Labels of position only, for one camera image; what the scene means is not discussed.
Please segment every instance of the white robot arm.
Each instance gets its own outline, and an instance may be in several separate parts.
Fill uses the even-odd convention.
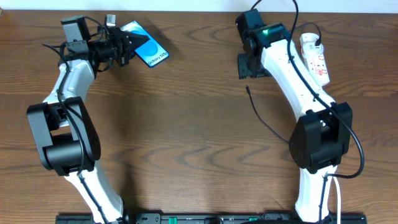
[[[297,124],[289,141],[289,149],[300,167],[300,191],[295,211],[301,221],[317,222],[320,217],[324,176],[335,173],[341,156],[348,150],[349,133],[318,100],[314,99],[313,93],[298,76],[287,52],[290,34],[282,24],[266,26],[258,11],[254,9],[242,13],[236,19],[236,25],[246,51],[245,54],[238,55],[239,78],[274,77],[293,109]],[[312,36],[309,34],[303,36],[302,44],[307,44],[307,47],[311,45],[314,50],[316,47],[322,50],[322,53],[322,45],[307,43],[313,39],[310,37]],[[310,88],[329,107],[339,111],[351,126],[352,111],[349,106],[346,103],[337,105],[322,89],[322,85],[329,82],[328,78],[317,77],[318,73],[308,70],[292,41],[290,53]],[[321,205],[322,219],[329,214],[327,199],[330,183],[327,182],[325,186],[325,199]]]
[[[114,15],[107,17],[114,23]],[[67,41],[60,46],[60,52],[45,45],[60,54],[60,75],[43,103],[28,108],[27,117],[43,166],[65,176],[77,188],[92,211],[93,221],[129,223],[121,197],[101,168],[100,141],[84,101],[97,72],[101,71],[99,64],[115,60],[120,67],[127,65],[135,55],[134,49],[148,37],[121,31],[108,22],[99,27],[106,39],[89,42],[91,36],[85,18],[91,19],[75,16],[61,21]],[[63,55],[65,47],[70,54]],[[70,133],[51,134],[67,126]]]

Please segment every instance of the blue phone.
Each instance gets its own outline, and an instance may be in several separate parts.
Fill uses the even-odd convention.
[[[153,68],[169,57],[169,53],[160,46],[160,44],[153,39],[137,21],[130,22],[120,29],[122,31],[129,31],[134,34],[141,34],[149,37],[149,40],[146,43],[135,50],[136,54],[148,65],[148,67]]]

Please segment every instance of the white power strip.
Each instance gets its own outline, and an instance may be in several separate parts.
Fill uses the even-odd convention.
[[[319,36],[316,34],[302,34],[300,37],[301,54],[304,58],[304,64],[312,77],[320,86],[324,86],[330,82],[330,79],[325,57],[323,56],[323,44],[315,46],[318,38]]]

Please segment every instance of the cable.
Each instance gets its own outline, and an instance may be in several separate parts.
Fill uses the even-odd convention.
[[[65,72],[65,74],[64,74],[64,76],[63,76],[63,78],[61,80],[61,84],[60,84],[60,86],[59,86],[59,88],[57,90],[57,98],[58,98],[58,102],[60,103],[60,106],[61,106],[62,110],[65,112],[67,118],[69,119],[69,122],[71,123],[72,127],[76,131],[77,137],[78,137],[78,140],[79,140],[79,143],[80,143],[81,161],[80,161],[80,168],[79,168],[79,170],[77,172],[77,175],[80,175],[80,173],[83,171],[83,168],[84,168],[85,150],[86,150],[86,148],[85,148],[85,144],[83,142],[83,137],[81,136],[80,130],[78,129],[78,126],[77,126],[75,120],[73,119],[73,117],[71,116],[71,114],[69,113],[69,111],[67,110],[66,106],[63,104],[63,101],[61,99],[61,96],[63,95],[63,93],[62,93],[63,86],[64,86],[64,84],[65,84],[65,82],[66,82],[66,80],[68,78],[69,73],[70,73],[70,66],[67,63],[67,61],[65,60],[65,58],[63,57],[63,55],[58,50],[56,50],[55,48],[53,48],[49,44],[42,44],[42,45],[44,47],[48,47],[49,49],[51,49],[55,53],[57,53],[60,56],[60,58],[63,61],[63,63],[65,63],[65,65],[67,66],[67,71]],[[64,47],[65,47],[65,44],[63,43],[62,46],[61,46],[61,51],[62,52],[63,52],[63,48]]]
[[[256,3],[251,7],[250,10],[253,10],[262,0],[257,0]]]
[[[296,63],[294,62],[294,58],[292,56],[292,53],[290,51],[290,43],[292,42],[292,37],[293,37],[293,33],[294,33],[294,29],[297,23],[297,18],[299,16],[299,6],[297,5],[296,0],[293,0],[294,6],[296,8],[296,15],[294,18],[294,22],[293,22],[293,26],[292,26],[292,30],[290,31],[290,37],[287,41],[287,55],[289,56],[289,60],[292,63],[292,66],[294,68],[294,70],[297,72],[297,75],[300,77],[300,79],[303,81],[304,85],[308,88],[308,90],[310,91],[310,93],[313,95],[314,99],[318,100],[319,103],[324,106],[327,110],[329,110],[332,115],[340,122],[340,124],[342,124],[350,133],[350,135],[352,135],[355,144],[358,147],[358,151],[359,151],[359,156],[361,158],[361,164],[359,165],[359,169],[357,172],[355,172],[354,174],[351,175],[343,175],[343,174],[326,174],[323,177],[323,187],[322,187],[322,195],[321,195],[321,202],[319,205],[319,222],[321,223],[322,221],[322,204],[323,204],[323,198],[325,196],[325,187],[326,187],[326,182],[328,181],[328,177],[340,177],[343,179],[352,179],[355,178],[357,176],[359,176],[364,168],[364,164],[365,164],[365,156],[363,153],[363,149],[361,146],[361,143],[359,142],[358,137],[355,135],[354,131],[344,122],[344,120],[340,117],[340,115],[334,111],[333,109],[330,108],[329,105],[327,105],[320,97],[317,93],[314,92],[314,90],[311,88],[311,86],[307,83],[307,81],[304,79],[303,75],[300,73],[299,68],[297,68]]]
[[[341,223],[341,192],[340,185],[338,184],[337,177],[333,177],[336,185],[336,194],[337,194],[337,224]]]
[[[83,184],[88,196],[90,197],[90,199],[93,201],[93,203],[95,204],[95,206],[97,207],[99,214],[101,214],[102,219],[104,220],[105,224],[109,224],[108,220],[105,217],[104,211],[102,210],[102,207],[100,206],[100,204],[97,202],[97,200],[95,200],[93,193],[91,193],[90,189],[88,188],[84,177],[80,174],[79,175],[79,179],[80,179],[80,183]]]
[[[86,18],[86,19],[88,19],[88,20],[91,20],[91,21],[95,22],[96,24],[98,24],[98,25],[101,27],[101,37],[99,37],[98,40],[92,41],[91,43],[97,43],[97,42],[101,41],[101,40],[102,40],[102,37],[104,36],[104,27],[100,24],[100,22],[96,21],[95,19],[93,19],[93,18],[91,18],[91,17],[84,16],[84,18]]]
[[[80,120],[83,121],[83,118],[81,117],[81,115],[79,113],[77,113],[77,111],[75,111],[73,108],[71,108],[69,105],[65,105],[68,109],[68,111],[72,112],[74,115],[76,115],[76,117],[78,117]]]
[[[100,34],[99,32],[96,32],[95,34],[91,34],[90,37],[94,37],[94,36],[99,35],[99,34]]]
[[[257,115],[257,117],[259,118],[259,120],[261,121],[261,123],[267,127],[272,133],[275,134],[275,136],[277,136],[280,140],[282,140],[284,143],[289,143],[288,140],[282,138],[280,135],[278,135],[278,133],[276,133],[270,126],[268,126],[268,124],[266,124],[261,118],[260,115],[257,113],[256,107],[254,107],[254,103],[253,103],[253,99],[251,98],[251,94],[250,94],[250,89],[249,86],[246,85],[246,91],[248,92],[249,98],[250,98],[250,102],[251,102],[251,106],[253,107],[253,110],[255,112],[255,114]]]
[[[295,29],[299,29],[301,27],[305,27],[306,25],[314,25],[317,28],[318,33],[319,33],[319,39],[317,41],[315,41],[315,46],[319,46],[321,44],[322,33],[321,33],[321,30],[319,29],[319,27],[318,27],[318,25],[316,23],[314,23],[314,22],[306,22],[304,24],[299,25]]]
[[[105,35],[106,38],[110,36],[109,30],[108,30],[108,26],[106,25],[107,18],[108,18],[108,17],[105,16],[105,21],[104,21],[104,29],[105,29],[105,32],[107,33],[107,34]],[[97,71],[97,72],[105,72],[105,71],[107,71],[108,69],[110,69],[110,68],[112,67],[112,65],[113,65],[113,59],[110,59],[108,65],[107,65],[103,70],[97,69],[96,71]]]

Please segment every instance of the wood grain surface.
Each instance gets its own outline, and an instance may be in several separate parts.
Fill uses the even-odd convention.
[[[291,210],[299,168],[288,147],[295,120],[272,78],[238,80],[239,14],[214,12],[4,11],[0,17],[0,223],[54,223],[87,213],[77,190],[42,167],[26,119],[58,78],[58,57],[41,43],[65,40],[60,20],[84,14],[117,24],[137,20],[169,52],[148,68],[138,58],[100,73],[86,107],[101,139],[102,165],[132,211],[262,213]],[[292,25],[294,14],[264,13]],[[398,15],[301,14],[322,29],[331,83],[326,91],[354,112],[366,156],[363,174],[340,180],[343,211],[369,223],[398,222]],[[307,27],[297,32],[315,32]],[[359,165],[351,141],[338,172]],[[336,210],[335,191],[330,210]]]

